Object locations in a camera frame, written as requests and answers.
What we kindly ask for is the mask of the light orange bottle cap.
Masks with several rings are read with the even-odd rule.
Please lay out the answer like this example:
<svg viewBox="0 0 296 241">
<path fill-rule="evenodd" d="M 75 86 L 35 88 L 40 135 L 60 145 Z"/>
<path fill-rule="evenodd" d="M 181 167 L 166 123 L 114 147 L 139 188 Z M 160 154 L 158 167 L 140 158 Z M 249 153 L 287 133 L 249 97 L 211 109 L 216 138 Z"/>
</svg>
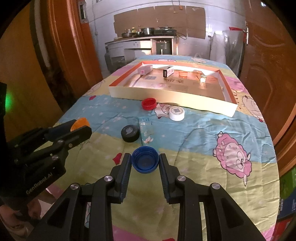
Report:
<svg viewBox="0 0 296 241">
<path fill-rule="evenodd" d="M 87 118 L 79 118 L 71 126 L 70 131 L 73 132 L 73 131 L 75 131 L 75 130 L 81 128 L 81 127 L 84 127 L 84 126 L 90 127 L 89 121 L 87 120 Z"/>
</svg>

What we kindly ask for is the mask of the black round cap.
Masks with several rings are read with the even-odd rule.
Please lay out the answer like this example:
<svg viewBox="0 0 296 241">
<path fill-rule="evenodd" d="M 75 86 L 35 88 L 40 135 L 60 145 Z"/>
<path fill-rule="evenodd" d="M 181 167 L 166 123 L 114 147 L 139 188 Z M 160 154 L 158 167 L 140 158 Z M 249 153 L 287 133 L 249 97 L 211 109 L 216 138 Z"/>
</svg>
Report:
<svg viewBox="0 0 296 241">
<path fill-rule="evenodd" d="M 127 125 L 121 130 L 122 139 L 127 143 L 133 143 L 140 137 L 139 128 L 135 125 Z"/>
</svg>

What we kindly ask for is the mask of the blue bottle cap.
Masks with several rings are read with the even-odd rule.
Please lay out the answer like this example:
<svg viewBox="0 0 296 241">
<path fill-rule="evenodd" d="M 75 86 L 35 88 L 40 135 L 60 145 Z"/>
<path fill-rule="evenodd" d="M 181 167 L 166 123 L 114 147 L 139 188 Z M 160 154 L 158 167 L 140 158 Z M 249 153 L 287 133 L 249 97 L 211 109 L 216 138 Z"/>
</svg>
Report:
<svg viewBox="0 0 296 241">
<path fill-rule="evenodd" d="M 132 165 L 139 173 L 152 173 L 158 164 L 159 154 L 152 147 L 142 146 L 132 153 Z"/>
</svg>

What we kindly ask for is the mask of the red cardboard carton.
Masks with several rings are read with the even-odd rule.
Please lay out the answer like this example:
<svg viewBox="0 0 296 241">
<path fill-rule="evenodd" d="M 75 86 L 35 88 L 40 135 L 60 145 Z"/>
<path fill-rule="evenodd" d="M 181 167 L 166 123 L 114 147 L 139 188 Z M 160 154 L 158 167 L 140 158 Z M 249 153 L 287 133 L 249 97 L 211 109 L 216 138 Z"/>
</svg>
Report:
<svg viewBox="0 0 296 241">
<path fill-rule="evenodd" d="M 271 237 L 271 241 L 278 241 L 284 233 L 284 231 L 287 229 L 288 225 L 291 223 L 291 221 L 292 217 L 277 220 L 273 231 L 273 235 Z"/>
</svg>

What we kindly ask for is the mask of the green cardboard carton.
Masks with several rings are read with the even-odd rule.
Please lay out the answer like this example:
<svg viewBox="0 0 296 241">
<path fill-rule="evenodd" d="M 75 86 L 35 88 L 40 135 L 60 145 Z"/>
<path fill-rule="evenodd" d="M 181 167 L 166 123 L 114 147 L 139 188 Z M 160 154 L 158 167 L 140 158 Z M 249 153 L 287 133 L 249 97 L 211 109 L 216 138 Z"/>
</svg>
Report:
<svg viewBox="0 0 296 241">
<path fill-rule="evenodd" d="M 280 177 L 280 206 L 278 218 L 295 213 L 295 167 Z"/>
</svg>

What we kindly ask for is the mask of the colourful cartoon bed sheet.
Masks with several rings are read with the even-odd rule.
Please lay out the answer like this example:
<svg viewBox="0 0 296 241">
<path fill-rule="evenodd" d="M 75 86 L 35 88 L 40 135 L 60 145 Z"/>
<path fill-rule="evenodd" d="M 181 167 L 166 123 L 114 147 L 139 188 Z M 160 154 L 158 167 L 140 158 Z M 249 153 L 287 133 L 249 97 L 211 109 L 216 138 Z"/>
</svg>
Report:
<svg viewBox="0 0 296 241">
<path fill-rule="evenodd" d="M 138 100 L 113 98 L 108 87 L 131 68 L 128 64 L 94 85 L 60 118 L 59 123 L 87 118 L 93 133 L 69 152 L 66 174 L 48 190 L 59 197 L 71 183 L 93 183 L 119 164 L 125 153 L 148 145 L 165 153 L 171 165 L 196 183 L 219 183 L 270 240 L 278 216 L 280 180 L 272 138 L 255 101 L 224 64 L 186 56 L 157 60 L 221 69 L 238 103 L 234 116 L 187 108 L 182 121 L 173 121 L 167 104 L 145 111 Z M 127 125 L 139 128 L 140 137 L 133 143 L 122 139 L 121 130 Z"/>
</svg>

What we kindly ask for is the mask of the red bottle cap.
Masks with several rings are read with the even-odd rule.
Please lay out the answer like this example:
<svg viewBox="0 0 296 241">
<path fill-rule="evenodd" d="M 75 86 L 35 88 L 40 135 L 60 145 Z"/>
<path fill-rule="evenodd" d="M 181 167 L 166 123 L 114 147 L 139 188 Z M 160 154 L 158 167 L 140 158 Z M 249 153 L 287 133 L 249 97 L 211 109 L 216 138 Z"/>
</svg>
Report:
<svg viewBox="0 0 296 241">
<path fill-rule="evenodd" d="M 142 108 L 144 110 L 153 110 L 157 106 L 157 101 L 155 98 L 146 98 L 142 101 Z"/>
</svg>

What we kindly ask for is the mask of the grey gas cylinder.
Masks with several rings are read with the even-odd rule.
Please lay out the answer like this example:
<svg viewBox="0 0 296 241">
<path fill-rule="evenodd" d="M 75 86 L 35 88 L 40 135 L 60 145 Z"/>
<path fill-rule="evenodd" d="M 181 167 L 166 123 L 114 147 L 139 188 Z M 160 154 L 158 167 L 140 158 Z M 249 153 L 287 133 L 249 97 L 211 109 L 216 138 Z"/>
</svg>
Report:
<svg viewBox="0 0 296 241">
<path fill-rule="evenodd" d="M 105 50 L 106 50 L 106 53 L 104 54 L 104 57 L 105 57 L 106 66 L 107 66 L 108 71 L 110 73 L 112 73 L 113 72 L 113 65 L 112 65 L 111 57 L 110 57 L 109 50 L 108 50 L 107 46 L 105 47 Z"/>
</svg>

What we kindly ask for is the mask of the white kitchen counter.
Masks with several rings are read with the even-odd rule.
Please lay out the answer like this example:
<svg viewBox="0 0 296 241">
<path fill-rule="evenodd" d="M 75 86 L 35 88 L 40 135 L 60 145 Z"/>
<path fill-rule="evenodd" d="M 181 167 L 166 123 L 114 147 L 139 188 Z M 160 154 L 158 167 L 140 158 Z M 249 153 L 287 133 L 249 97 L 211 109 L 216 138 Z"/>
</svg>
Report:
<svg viewBox="0 0 296 241">
<path fill-rule="evenodd" d="M 179 38 L 176 36 L 150 36 L 125 38 L 105 43 L 111 57 L 113 72 L 145 55 L 156 54 L 156 41 L 171 40 L 172 55 L 178 54 Z"/>
</svg>

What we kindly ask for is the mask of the clear plastic rectangular box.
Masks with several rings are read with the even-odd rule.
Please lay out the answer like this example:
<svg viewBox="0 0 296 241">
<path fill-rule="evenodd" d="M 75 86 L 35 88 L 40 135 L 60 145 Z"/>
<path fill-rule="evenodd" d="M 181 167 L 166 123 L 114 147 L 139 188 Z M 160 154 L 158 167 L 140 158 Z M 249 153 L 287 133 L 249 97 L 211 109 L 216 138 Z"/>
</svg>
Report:
<svg viewBox="0 0 296 241">
<path fill-rule="evenodd" d="M 139 75 L 147 75 L 153 70 L 152 65 L 142 65 L 140 68 L 137 69 L 137 73 Z"/>
</svg>

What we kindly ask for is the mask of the white round cap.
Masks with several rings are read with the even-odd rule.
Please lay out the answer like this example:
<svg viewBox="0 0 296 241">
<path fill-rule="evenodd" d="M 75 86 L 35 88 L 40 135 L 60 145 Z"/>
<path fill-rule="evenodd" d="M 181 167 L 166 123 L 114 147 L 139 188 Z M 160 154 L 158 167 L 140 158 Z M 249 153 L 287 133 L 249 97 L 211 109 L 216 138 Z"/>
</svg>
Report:
<svg viewBox="0 0 296 241">
<path fill-rule="evenodd" d="M 182 121 L 185 118 L 185 110 L 179 106 L 171 106 L 169 118 L 173 121 Z"/>
</svg>

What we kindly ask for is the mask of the black frying pan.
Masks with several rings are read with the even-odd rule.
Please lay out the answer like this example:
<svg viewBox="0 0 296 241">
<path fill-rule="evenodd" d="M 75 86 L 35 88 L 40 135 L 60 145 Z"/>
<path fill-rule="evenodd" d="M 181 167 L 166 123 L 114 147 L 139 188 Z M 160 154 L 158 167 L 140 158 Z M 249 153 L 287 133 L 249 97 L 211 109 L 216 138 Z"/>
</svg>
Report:
<svg viewBox="0 0 296 241">
<path fill-rule="evenodd" d="M 136 36 L 136 33 L 130 32 L 130 33 L 122 33 L 122 38 L 133 38 Z"/>
</svg>

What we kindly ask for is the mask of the green air fryer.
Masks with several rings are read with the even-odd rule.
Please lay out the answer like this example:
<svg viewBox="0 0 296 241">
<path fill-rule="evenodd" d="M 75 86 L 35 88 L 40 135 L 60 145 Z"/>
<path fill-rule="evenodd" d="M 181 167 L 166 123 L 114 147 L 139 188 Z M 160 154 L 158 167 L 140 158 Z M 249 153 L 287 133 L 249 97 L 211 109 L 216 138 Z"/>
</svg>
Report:
<svg viewBox="0 0 296 241">
<path fill-rule="evenodd" d="M 156 41 L 156 54 L 157 55 L 171 55 L 172 47 L 171 40 L 158 40 Z"/>
</svg>

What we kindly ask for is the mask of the steel cooking pot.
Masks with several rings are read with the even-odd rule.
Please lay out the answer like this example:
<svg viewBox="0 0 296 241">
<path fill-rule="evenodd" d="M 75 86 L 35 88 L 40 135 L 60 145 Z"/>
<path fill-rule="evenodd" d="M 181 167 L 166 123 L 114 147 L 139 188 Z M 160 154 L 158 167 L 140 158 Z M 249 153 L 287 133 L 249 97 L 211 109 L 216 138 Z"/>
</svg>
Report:
<svg viewBox="0 0 296 241">
<path fill-rule="evenodd" d="M 153 36 L 154 28 L 141 28 L 141 33 L 145 36 Z"/>
</svg>

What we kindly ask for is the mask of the black gas stove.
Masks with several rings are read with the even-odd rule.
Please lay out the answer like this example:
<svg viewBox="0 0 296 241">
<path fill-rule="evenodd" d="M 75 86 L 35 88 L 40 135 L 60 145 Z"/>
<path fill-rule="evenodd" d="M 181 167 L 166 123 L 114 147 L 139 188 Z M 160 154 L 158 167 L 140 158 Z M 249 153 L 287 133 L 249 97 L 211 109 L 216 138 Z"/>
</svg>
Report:
<svg viewBox="0 0 296 241">
<path fill-rule="evenodd" d="M 176 36 L 177 31 L 171 27 L 161 27 L 154 29 L 154 36 Z"/>
</svg>

